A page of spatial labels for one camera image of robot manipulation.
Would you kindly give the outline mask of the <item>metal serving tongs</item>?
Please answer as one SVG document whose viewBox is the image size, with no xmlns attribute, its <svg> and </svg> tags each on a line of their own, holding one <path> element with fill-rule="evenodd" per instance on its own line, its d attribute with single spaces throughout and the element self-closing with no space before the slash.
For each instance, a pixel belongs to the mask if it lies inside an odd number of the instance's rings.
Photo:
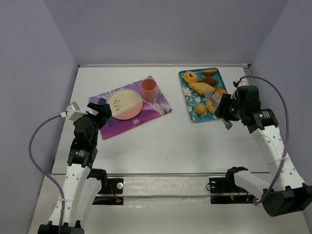
<svg viewBox="0 0 312 234">
<path fill-rule="evenodd" d="M 220 101 L 221 101 L 221 98 L 222 98 L 222 95 L 220 95 L 218 92 L 211 92 L 209 88 L 206 89 L 205 93 L 204 93 L 204 96 L 206 97 L 206 99 L 208 99 L 213 107 L 215 108 L 215 116 L 220 118 L 222 120 L 222 122 L 224 123 L 225 125 L 225 128 L 227 130 L 231 129 L 231 127 L 233 126 L 233 124 L 231 123 L 230 120 L 225 120 L 224 118 L 222 117 L 219 117 L 216 113 L 219 105 L 220 105 Z"/>
</svg>

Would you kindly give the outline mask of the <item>small round bread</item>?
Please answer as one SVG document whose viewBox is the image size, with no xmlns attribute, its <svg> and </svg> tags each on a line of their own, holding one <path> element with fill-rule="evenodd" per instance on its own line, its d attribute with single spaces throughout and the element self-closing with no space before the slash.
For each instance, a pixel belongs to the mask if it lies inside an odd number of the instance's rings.
<svg viewBox="0 0 312 234">
<path fill-rule="evenodd" d="M 204 115 L 207 112 L 207 108 L 204 104 L 199 103 L 194 107 L 194 112 L 198 115 Z"/>
</svg>

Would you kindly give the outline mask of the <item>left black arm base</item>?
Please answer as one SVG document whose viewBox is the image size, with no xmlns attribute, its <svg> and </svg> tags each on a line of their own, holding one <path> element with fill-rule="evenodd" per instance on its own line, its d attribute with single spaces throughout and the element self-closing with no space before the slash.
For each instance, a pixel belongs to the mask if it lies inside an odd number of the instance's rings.
<svg viewBox="0 0 312 234">
<path fill-rule="evenodd" d="M 88 177 L 100 182 L 98 191 L 92 205 L 123 205 L 124 179 L 121 177 L 108 177 L 103 169 L 91 169 Z"/>
</svg>

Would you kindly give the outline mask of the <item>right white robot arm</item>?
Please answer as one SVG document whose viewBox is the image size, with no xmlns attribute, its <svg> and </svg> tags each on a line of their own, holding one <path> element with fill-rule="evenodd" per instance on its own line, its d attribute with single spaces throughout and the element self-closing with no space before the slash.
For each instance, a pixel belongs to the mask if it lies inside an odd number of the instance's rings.
<svg viewBox="0 0 312 234">
<path fill-rule="evenodd" d="M 245 167 L 232 167 L 225 175 L 226 186 L 239 187 L 254 196 L 271 216 L 305 210 L 312 202 L 312 187 L 296 171 L 281 139 L 278 121 L 271 109 L 262 109 L 259 90 L 252 85 L 237 87 L 233 95 L 221 96 L 215 115 L 227 129 L 232 121 L 248 128 L 272 175 L 270 183 L 258 178 Z"/>
</svg>

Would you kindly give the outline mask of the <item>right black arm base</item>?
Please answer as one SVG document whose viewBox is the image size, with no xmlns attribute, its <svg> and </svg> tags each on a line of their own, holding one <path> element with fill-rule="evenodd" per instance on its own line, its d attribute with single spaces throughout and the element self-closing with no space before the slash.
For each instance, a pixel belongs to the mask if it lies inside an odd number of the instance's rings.
<svg viewBox="0 0 312 234">
<path fill-rule="evenodd" d="M 210 202 L 217 204 L 251 204 L 254 196 L 243 188 L 237 187 L 234 182 L 234 174 L 248 171 L 245 167 L 232 167 L 227 170 L 224 177 L 211 177 L 206 184 L 210 192 Z"/>
</svg>

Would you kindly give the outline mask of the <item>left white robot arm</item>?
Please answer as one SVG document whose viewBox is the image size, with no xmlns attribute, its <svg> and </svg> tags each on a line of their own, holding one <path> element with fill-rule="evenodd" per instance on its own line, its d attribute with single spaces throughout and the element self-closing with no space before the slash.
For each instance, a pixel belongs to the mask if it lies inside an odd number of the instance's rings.
<svg viewBox="0 0 312 234">
<path fill-rule="evenodd" d="M 74 124 L 74 139 L 67 160 L 63 185 L 57 182 L 60 196 L 48 219 L 41 224 L 39 234 L 82 234 L 84 222 L 98 192 L 107 186 L 104 169 L 94 169 L 97 155 L 98 132 L 112 116 L 109 104 L 88 103 L 96 114 L 82 111 L 71 102 L 58 117 Z"/>
</svg>

